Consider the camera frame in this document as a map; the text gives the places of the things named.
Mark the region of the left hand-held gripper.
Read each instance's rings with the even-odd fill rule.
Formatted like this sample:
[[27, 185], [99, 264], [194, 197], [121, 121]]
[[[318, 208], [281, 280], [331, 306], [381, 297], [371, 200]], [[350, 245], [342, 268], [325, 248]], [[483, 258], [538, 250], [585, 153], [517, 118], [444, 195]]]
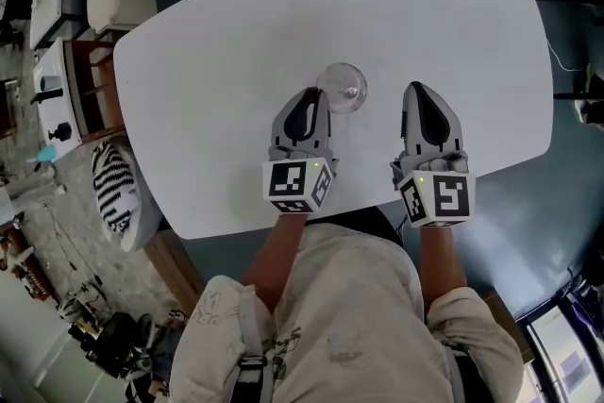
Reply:
[[[335, 177], [327, 94], [308, 87], [293, 96], [272, 124], [269, 160], [262, 165], [263, 199], [283, 214], [321, 210]], [[310, 139], [312, 147], [294, 147]]]

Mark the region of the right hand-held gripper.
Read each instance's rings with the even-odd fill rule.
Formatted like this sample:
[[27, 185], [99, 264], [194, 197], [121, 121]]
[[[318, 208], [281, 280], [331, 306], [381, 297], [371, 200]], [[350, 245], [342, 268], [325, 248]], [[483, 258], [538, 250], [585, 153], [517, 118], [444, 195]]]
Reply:
[[[438, 93], [419, 81], [403, 95], [401, 138], [407, 155], [392, 161], [391, 168], [410, 225], [453, 227], [467, 221], [475, 210], [475, 176], [462, 151], [461, 122]], [[422, 142], [444, 153], [420, 156]]]

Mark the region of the clear wine glass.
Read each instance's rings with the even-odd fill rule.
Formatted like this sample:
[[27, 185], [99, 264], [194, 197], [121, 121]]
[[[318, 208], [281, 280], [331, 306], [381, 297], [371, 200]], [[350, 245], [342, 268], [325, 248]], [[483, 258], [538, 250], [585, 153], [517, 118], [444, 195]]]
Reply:
[[317, 77], [316, 87], [323, 90], [325, 86], [350, 86], [357, 87], [360, 91], [358, 99], [353, 103], [344, 105], [331, 105], [333, 114], [346, 115], [358, 110], [367, 96], [367, 81], [362, 72], [352, 64], [338, 62], [328, 67]]

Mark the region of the person's left forearm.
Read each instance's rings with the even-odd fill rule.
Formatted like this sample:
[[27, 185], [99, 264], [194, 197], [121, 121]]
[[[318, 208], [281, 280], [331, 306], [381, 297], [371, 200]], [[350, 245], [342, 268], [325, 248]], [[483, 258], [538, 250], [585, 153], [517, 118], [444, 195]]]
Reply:
[[271, 313], [283, 296], [307, 220], [307, 214], [281, 215], [243, 274], [242, 285], [253, 286]]

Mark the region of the person's right forearm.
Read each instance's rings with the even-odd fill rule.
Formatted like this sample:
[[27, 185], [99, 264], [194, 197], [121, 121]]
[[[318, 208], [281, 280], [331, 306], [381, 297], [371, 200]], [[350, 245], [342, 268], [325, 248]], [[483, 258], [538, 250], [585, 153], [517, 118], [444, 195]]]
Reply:
[[420, 263], [424, 311], [428, 327], [439, 322], [439, 313], [467, 289], [467, 279], [449, 227], [420, 229]]

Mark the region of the wooden slatted platform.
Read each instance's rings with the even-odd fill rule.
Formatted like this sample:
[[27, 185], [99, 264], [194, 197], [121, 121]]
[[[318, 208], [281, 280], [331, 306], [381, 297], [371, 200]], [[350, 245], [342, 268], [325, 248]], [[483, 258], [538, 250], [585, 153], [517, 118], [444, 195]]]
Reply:
[[182, 241], [172, 229], [165, 229], [154, 235], [145, 245], [144, 252], [180, 309], [186, 316], [191, 316], [205, 289], [205, 282]]

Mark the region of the zebra striped cushion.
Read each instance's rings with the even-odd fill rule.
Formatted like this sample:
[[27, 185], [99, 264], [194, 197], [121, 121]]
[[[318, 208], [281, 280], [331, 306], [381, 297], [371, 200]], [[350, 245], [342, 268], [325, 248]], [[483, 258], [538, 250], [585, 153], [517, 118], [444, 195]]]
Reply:
[[110, 142], [101, 142], [92, 151], [92, 188], [104, 224], [123, 235], [140, 200], [128, 163]]

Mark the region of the person's cream shirt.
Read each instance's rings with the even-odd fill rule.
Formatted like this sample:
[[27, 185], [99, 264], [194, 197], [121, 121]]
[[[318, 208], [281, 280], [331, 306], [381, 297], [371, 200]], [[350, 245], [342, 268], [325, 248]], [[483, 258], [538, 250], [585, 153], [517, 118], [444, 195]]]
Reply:
[[177, 347], [171, 403], [515, 403], [514, 339], [468, 285], [428, 327], [419, 263], [313, 224], [273, 313], [253, 286], [213, 277]]

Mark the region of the cream lidded bin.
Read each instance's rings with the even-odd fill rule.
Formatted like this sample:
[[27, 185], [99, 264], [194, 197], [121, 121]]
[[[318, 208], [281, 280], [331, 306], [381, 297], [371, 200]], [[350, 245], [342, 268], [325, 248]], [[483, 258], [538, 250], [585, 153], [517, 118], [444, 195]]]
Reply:
[[157, 0], [87, 0], [88, 23], [97, 34], [131, 31], [157, 13]]

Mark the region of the black pump bottle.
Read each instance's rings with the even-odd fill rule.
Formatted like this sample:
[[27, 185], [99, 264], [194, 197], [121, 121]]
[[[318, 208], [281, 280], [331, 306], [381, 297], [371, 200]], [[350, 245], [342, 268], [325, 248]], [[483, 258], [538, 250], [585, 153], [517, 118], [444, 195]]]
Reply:
[[71, 125], [67, 122], [63, 122], [58, 124], [54, 131], [48, 131], [48, 139], [66, 142], [72, 138], [72, 134], [73, 130]]

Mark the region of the black faucet-shaped dispenser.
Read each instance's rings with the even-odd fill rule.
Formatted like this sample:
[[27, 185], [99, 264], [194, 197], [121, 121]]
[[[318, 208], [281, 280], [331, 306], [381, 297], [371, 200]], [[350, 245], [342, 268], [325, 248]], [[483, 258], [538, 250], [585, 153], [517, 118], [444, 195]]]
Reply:
[[62, 88], [48, 90], [48, 91], [42, 91], [42, 92], [36, 92], [35, 95], [32, 97], [30, 104], [31, 105], [40, 104], [41, 102], [43, 102], [45, 100], [60, 98], [62, 96], [63, 96]]

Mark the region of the teal spray bottle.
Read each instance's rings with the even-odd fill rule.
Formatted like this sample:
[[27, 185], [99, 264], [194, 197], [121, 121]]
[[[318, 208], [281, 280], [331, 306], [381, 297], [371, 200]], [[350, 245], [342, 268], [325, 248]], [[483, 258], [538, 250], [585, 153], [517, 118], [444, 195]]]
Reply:
[[53, 144], [49, 144], [42, 148], [34, 157], [26, 160], [27, 163], [43, 163], [53, 162], [57, 158], [57, 148]]

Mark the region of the white side table brown frame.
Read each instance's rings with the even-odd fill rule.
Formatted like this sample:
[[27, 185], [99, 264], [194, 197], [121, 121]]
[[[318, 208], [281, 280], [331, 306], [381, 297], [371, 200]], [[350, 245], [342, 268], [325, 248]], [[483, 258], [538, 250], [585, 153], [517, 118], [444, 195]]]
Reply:
[[[100, 141], [125, 130], [118, 99], [113, 50], [108, 41], [66, 41], [56, 39], [34, 68], [34, 95], [42, 76], [60, 76], [63, 96], [34, 104], [44, 143], [57, 148], [59, 160], [82, 144]], [[49, 140], [48, 131], [58, 124], [71, 125], [72, 138]]]

